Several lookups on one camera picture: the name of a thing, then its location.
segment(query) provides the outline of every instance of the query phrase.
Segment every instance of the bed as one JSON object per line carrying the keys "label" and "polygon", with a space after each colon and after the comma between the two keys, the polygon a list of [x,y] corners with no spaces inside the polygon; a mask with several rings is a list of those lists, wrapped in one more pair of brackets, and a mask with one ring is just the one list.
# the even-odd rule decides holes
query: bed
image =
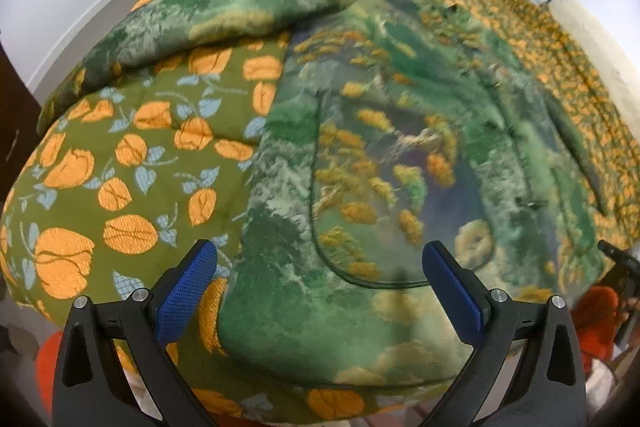
{"label": "bed", "polygon": [[[317,423],[439,396],[468,357],[419,266],[570,303],[638,230],[640,150],[527,0],[140,0],[44,105],[0,239],[14,299],[219,266],[167,352],[212,413]],[[125,346],[125,368],[135,372]]]}

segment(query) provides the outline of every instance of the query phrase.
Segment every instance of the silver bolt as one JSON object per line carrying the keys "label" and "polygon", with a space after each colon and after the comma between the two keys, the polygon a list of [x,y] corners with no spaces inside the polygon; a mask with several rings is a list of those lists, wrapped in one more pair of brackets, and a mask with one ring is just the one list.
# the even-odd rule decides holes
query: silver bolt
{"label": "silver bolt", "polygon": [[74,301],[74,308],[84,308],[88,301],[89,299],[81,295]]}
{"label": "silver bolt", "polygon": [[496,302],[505,302],[509,298],[509,296],[507,295],[506,291],[500,290],[500,288],[496,288],[494,290],[491,290],[491,298]]}
{"label": "silver bolt", "polygon": [[551,304],[553,304],[553,306],[555,306],[556,308],[560,308],[560,309],[566,306],[565,300],[559,295],[554,295],[553,297],[551,297]]}
{"label": "silver bolt", "polygon": [[131,294],[131,298],[135,302],[142,302],[149,296],[149,290],[146,288],[138,288]]}

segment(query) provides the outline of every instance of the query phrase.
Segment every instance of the brown wooden furniture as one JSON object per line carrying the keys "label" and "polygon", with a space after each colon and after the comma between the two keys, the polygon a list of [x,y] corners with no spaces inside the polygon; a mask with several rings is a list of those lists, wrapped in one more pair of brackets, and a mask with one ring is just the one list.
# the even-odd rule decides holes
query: brown wooden furniture
{"label": "brown wooden furniture", "polygon": [[40,141],[40,105],[21,81],[0,42],[0,201]]}

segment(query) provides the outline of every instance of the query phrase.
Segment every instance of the red object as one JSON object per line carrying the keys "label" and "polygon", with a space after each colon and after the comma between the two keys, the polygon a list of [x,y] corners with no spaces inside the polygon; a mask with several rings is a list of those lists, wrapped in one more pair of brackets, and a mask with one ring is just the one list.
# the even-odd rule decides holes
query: red object
{"label": "red object", "polygon": [[36,383],[40,399],[45,411],[51,416],[51,404],[53,401],[53,376],[56,372],[56,360],[62,342],[62,331],[51,335],[40,346],[36,357]]}
{"label": "red object", "polygon": [[613,288],[594,286],[580,298],[571,313],[585,375],[591,371],[593,357],[608,362],[613,355],[619,304],[620,298]]}

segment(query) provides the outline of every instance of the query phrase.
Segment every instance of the cream pillow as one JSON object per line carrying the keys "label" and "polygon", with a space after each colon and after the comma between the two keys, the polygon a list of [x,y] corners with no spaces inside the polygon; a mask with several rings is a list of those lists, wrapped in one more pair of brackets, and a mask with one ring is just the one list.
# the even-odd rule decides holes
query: cream pillow
{"label": "cream pillow", "polygon": [[620,116],[640,140],[640,73],[622,48],[577,0],[551,0],[554,19],[580,44],[600,73]]}

